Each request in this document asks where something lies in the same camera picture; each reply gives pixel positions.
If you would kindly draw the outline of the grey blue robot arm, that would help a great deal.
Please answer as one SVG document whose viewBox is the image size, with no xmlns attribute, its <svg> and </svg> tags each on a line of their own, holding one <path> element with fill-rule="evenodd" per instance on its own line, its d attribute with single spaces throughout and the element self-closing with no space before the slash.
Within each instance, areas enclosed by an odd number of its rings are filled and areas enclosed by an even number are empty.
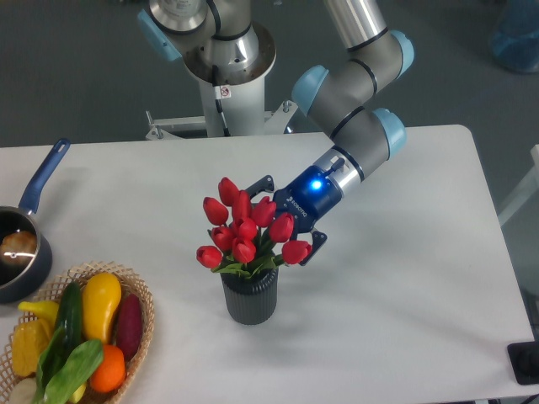
<svg viewBox="0 0 539 404">
<path fill-rule="evenodd" d="M 326 9 L 348 51 L 343 68 L 314 66 L 296 82 L 292 103 L 332 141 L 332 147 L 274 199 L 279 213 L 294 217 L 296 234 L 310 233 L 319 249 L 326 236 L 316 222 L 405 144 L 401 120 L 366 102 L 401 77 L 414 48 L 389 30 L 374 1 L 328 1 Z M 253 21 L 248 1 L 151 1 L 137 17 L 153 49 L 184 62 L 198 81 L 208 136 L 275 133 L 275 115 L 264 110 L 264 79 L 275 42 Z"/>
</svg>

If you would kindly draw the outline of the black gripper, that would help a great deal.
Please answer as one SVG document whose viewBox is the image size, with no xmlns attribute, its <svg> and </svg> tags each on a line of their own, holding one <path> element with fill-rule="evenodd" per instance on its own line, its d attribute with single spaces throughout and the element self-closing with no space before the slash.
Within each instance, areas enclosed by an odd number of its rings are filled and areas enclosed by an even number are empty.
<svg viewBox="0 0 539 404">
<path fill-rule="evenodd" d="M 299 262 L 301 266 L 307 265 L 328 240 L 326 233 L 313 228 L 315 223 L 343 198 L 340 187 L 333 182 L 333 174 L 336 171 L 335 167 L 324 171 L 316 165 L 311 165 L 291 183 L 277 191 L 274 179 L 269 174 L 245 189 L 250 199 L 261 193 L 274 193 L 277 218 L 289 213 L 294 219 L 291 239 L 297 239 L 299 234 L 310 232 L 312 249 Z"/>
</svg>

